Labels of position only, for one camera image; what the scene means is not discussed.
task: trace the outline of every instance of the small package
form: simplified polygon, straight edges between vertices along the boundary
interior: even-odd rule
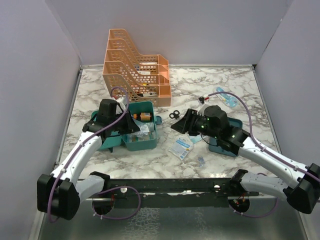
[[[169,152],[183,160],[186,158],[188,153],[193,149],[192,143],[188,139],[179,137],[173,145],[169,148]]]

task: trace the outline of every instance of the orange plastic rack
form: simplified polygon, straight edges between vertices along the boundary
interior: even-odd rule
[[[110,29],[103,65],[108,88],[123,87],[130,102],[151,101],[155,107],[171,105],[168,60],[161,55],[142,55],[124,29]],[[117,97],[124,94],[113,91]]]

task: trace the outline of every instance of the black metal bar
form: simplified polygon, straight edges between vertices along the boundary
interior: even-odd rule
[[[187,208],[229,206],[228,197],[239,197],[243,188],[234,185],[231,178],[177,178],[177,179],[110,179],[108,189],[121,186],[135,188],[141,197],[142,208]],[[258,192],[246,192],[246,196],[258,196]],[[112,193],[96,195],[99,198],[111,198],[114,208],[130,209],[138,205],[137,195],[130,189],[126,192],[115,190]]]

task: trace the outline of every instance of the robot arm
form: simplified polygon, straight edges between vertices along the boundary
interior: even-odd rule
[[[171,128],[181,134],[188,132],[190,136],[203,134],[216,138],[217,145],[224,150],[252,160],[279,177],[265,177],[240,170],[233,179],[240,182],[243,191],[257,191],[286,199],[293,208],[306,214],[312,212],[320,197],[320,184],[310,177],[320,176],[319,166],[314,163],[306,166],[273,151],[259,141],[254,141],[245,130],[231,126],[226,112],[219,106],[205,106],[199,112],[188,109],[184,117]],[[289,167],[270,153],[294,167]]]
[[[83,126],[78,142],[66,159],[50,175],[42,174],[39,177],[37,181],[37,208],[39,211],[46,213],[48,205],[51,203],[50,210],[53,215],[70,220],[76,214],[82,201],[106,188],[109,176],[99,172],[93,172],[85,180],[77,182],[91,156],[112,132],[123,135],[140,130],[132,120],[130,112],[123,113],[124,109],[122,99],[117,101],[103,99],[101,101],[97,115]],[[121,112],[124,115],[116,124],[101,131],[120,118]]]
[[[104,129],[110,123],[113,123],[119,117],[118,111],[121,111],[122,109],[123,107],[121,108],[120,104],[115,100],[102,100],[96,120],[91,119],[83,126],[83,133],[67,158],[50,175],[42,174],[39,177],[37,181],[37,208],[39,211],[47,212],[50,193],[53,189],[54,182],[57,180],[58,182],[54,188],[50,209],[53,215],[62,217],[66,220],[70,220],[75,216],[82,201],[102,190],[108,190],[112,188],[112,186],[131,186],[136,188],[140,194],[161,194],[160,201],[157,200],[158,196],[155,194],[148,198],[154,198],[154,202],[150,200],[149,202],[144,203],[145,207],[151,206],[160,208],[181,206],[182,204],[179,202],[179,199],[181,199],[180,197],[190,198],[190,200],[184,201],[185,203],[192,203],[190,206],[199,204],[199,206],[221,207],[226,202],[223,200],[219,201],[219,198],[226,200],[227,197],[239,196],[244,193],[246,196],[250,196],[251,194],[258,194],[257,192],[260,192],[287,200],[296,210],[309,214],[312,212],[320,197],[319,182],[309,176],[312,175],[315,176],[315,178],[318,178],[320,176],[319,166],[316,164],[305,166],[303,163],[295,162],[292,159],[269,149],[261,142],[254,141],[248,132],[241,128],[231,126],[227,114],[218,106],[208,106],[203,112],[188,109],[184,117],[173,124],[171,128],[182,134],[188,132],[191,136],[204,134],[216,138],[217,144],[224,150],[256,162],[279,178],[257,175],[250,173],[247,170],[240,169],[232,178],[195,178],[187,185],[184,185],[184,181],[180,182],[172,179],[112,180],[110,179],[110,176],[99,172],[92,172],[88,178],[78,182],[80,173],[91,156],[100,148],[112,132],[118,131],[118,133],[122,135],[140,130],[133,122],[131,114],[127,112],[111,129],[100,132],[83,144],[83,141],[88,139],[88,137],[101,129]],[[79,146],[82,146],[81,149],[73,156]],[[295,167],[287,166],[269,153],[281,157],[284,162],[290,163]],[[308,174],[297,171],[298,168],[306,169]],[[213,188],[216,183],[219,183],[218,185],[220,186],[224,186],[221,191]],[[192,193],[180,196],[184,191],[205,193],[205,196],[211,200],[203,201],[203,198],[201,197],[193,198]],[[177,196],[172,198],[168,193],[174,193]],[[117,196],[119,196],[120,201],[124,201],[122,193],[118,192]],[[168,205],[165,204],[163,196],[167,196]]]

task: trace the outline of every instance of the small parts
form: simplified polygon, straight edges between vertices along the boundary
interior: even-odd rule
[[[171,119],[178,119],[180,116],[179,116],[180,112],[178,110],[174,110],[172,113],[169,114],[169,117]]]
[[[138,114],[135,113],[133,114],[133,118],[141,122],[150,122],[152,119],[152,114],[150,112],[141,112]]]
[[[204,95],[204,96],[199,97],[199,98],[198,98],[198,102],[199,102],[200,104],[205,104],[205,101],[208,100],[208,99],[209,99],[209,96],[206,94],[206,95]]]

